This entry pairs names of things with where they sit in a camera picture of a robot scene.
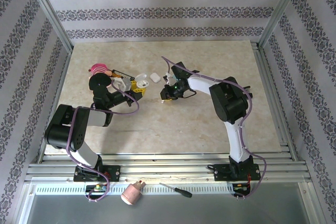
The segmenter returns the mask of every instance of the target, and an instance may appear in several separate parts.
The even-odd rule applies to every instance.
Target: pink object
[[[121,195],[121,199],[128,205],[134,205],[142,193],[140,189],[146,185],[145,182],[137,181],[134,184],[129,184]]]
[[[94,64],[91,69],[89,69],[89,72],[91,72],[92,75],[96,73],[105,73],[106,71],[110,71],[110,69],[103,63]]]

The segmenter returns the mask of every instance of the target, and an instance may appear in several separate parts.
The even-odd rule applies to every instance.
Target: beige tabletop
[[[184,42],[112,42],[76,44],[71,56],[59,104],[90,106],[88,69],[105,63],[110,69],[131,76],[147,74],[150,85],[134,115],[114,115],[108,127],[87,128],[85,141],[97,153],[229,153],[224,123],[217,117],[211,97],[198,92],[189,99],[161,103],[161,79],[149,79],[153,72],[164,76],[167,64],[161,56],[186,68],[216,77],[233,76],[251,86],[253,110],[246,120],[245,142],[254,152],[280,152],[264,88],[249,40]],[[131,112],[135,104],[123,103],[112,111]],[[63,153],[47,146],[46,153]]]

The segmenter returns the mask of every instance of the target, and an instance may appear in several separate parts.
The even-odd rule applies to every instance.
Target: purple cable
[[[231,84],[231,85],[233,85],[233,86],[239,88],[240,90],[242,90],[242,92],[246,95],[246,97],[247,97],[247,99],[248,99],[248,102],[249,102],[249,104],[250,104],[250,107],[249,107],[249,109],[248,109],[246,115],[243,117],[243,119],[241,120],[241,122],[240,122],[239,125],[238,125],[238,126],[239,126],[239,138],[240,138],[240,143],[242,144],[242,147],[246,150],[246,152],[247,152],[248,154],[250,154],[250,155],[252,155],[252,156],[254,156],[254,157],[260,158],[260,159],[263,161],[263,163],[264,163],[264,171],[263,171],[263,174],[262,174],[261,177],[260,177],[260,180],[258,181],[258,183],[257,183],[257,185],[255,186],[255,188],[254,188],[248,195],[244,196],[243,198],[245,199],[245,198],[250,197],[250,196],[251,196],[251,195],[258,189],[258,187],[259,187],[259,185],[260,185],[262,179],[264,178],[264,175],[265,175],[265,173],[266,173],[266,168],[267,168],[266,160],[265,160],[263,157],[261,157],[261,156],[259,156],[259,155],[257,155],[257,154],[254,154],[254,153],[252,153],[252,152],[250,152],[250,151],[247,149],[247,147],[246,147],[246,145],[245,145],[245,143],[244,143],[244,140],[243,140],[243,127],[242,127],[242,125],[243,125],[243,122],[247,119],[247,117],[251,114],[251,111],[252,111],[252,99],[251,99],[251,96],[248,94],[248,92],[247,92],[242,86],[240,86],[240,85],[238,85],[238,84],[236,84],[236,83],[234,83],[234,82],[232,82],[232,81],[221,80],[221,79],[215,79],[215,78],[212,78],[212,77],[209,77],[209,76],[205,76],[205,75],[203,75],[203,74],[194,73],[194,72],[192,72],[192,71],[190,71],[190,70],[188,70],[188,69],[186,69],[186,68],[184,68],[184,67],[181,67],[181,66],[175,64],[174,62],[168,60],[168,59],[165,58],[164,56],[162,56],[162,59],[164,59],[164,60],[167,62],[168,66],[169,66],[169,63],[170,63],[170,64],[172,64],[172,65],[174,65],[174,66],[176,66],[176,67],[178,67],[178,68],[180,68],[180,69],[182,69],[182,70],[188,72],[188,73],[191,73],[191,74],[193,74],[193,75],[202,77],[202,78],[204,78],[204,79],[207,79],[207,80],[210,80],[210,81],[215,81],[215,82],[224,82],[224,83],[227,83],[227,84]]]
[[[137,106],[137,109],[136,109],[135,111],[133,111],[133,112],[130,112],[130,113],[120,113],[120,112],[113,112],[113,111],[108,111],[108,110],[95,110],[95,109],[93,109],[93,108],[87,108],[87,107],[81,107],[81,106],[78,106],[78,107],[75,109],[75,111],[74,111],[74,115],[73,115],[72,120],[71,120],[71,125],[70,125],[70,131],[69,131],[69,136],[68,136],[67,147],[66,147],[66,149],[65,149],[66,152],[67,152],[67,154],[68,154],[68,156],[70,157],[70,159],[71,159],[72,161],[74,161],[77,165],[79,165],[79,166],[81,166],[81,167],[83,167],[83,168],[85,168],[85,169],[87,169],[87,170],[89,170],[89,171],[91,171],[91,172],[97,173],[97,174],[99,174],[100,176],[102,176],[104,179],[106,179],[106,182],[107,182],[107,188],[106,188],[106,191],[105,191],[105,192],[104,192],[98,199],[94,199],[94,200],[90,198],[90,196],[91,196],[91,194],[92,194],[92,191],[91,191],[91,192],[89,193],[89,195],[87,196],[87,198],[89,199],[89,201],[95,201],[95,202],[98,202],[99,200],[101,200],[102,198],[104,198],[104,197],[107,195],[107,193],[109,192],[109,190],[110,190],[110,181],[109,181],[109,178],[108,178],[105,174],[103,174],[103,173],[101,173],[101,172],[99,172],[99,171],[97,171],[97,170],[91,168],[90,166],[87,166],[87,165],[85,165],[85,164],[82,164],[81,162],[79,162],[78,160],[76,160],[76,159],[72,156],[72,154],[71,154],[71,152],[70,152],[71,137],[72,137],[72,133],[73,133],[73,131],[74,131],[74,127],[73,127],[73,126],[74,126],[74,123],[75,123],[75,119],[76,119],[76,115],[77,115],[78,110],[79,110],[80,108],[83,108],[83,109],[87,109],[87,110],[95,110],[95,111],[100,111],[100,112],[105,112],[105,113],[110,113],[110,114],[116,114],[116,115],[131,115],[131,114],[136,113],[136,112],[139,110],[139,108],[140,108],[138,101],[137,101],[136,99],[134,99],[132,96],[130,96],[129,94],[127,94],[127,93],[121,91],[120,89],[116,88],[116,87],[113,85],[113,81],[112,81],[112,87],[113,87],[115,90],[117,90],[117,91],[119,91],[120,93],[122,93],[123,95],[125,95],[126,97],[130,98],[133,102],[135,102],[135,103],[136,103],[136,106]]]

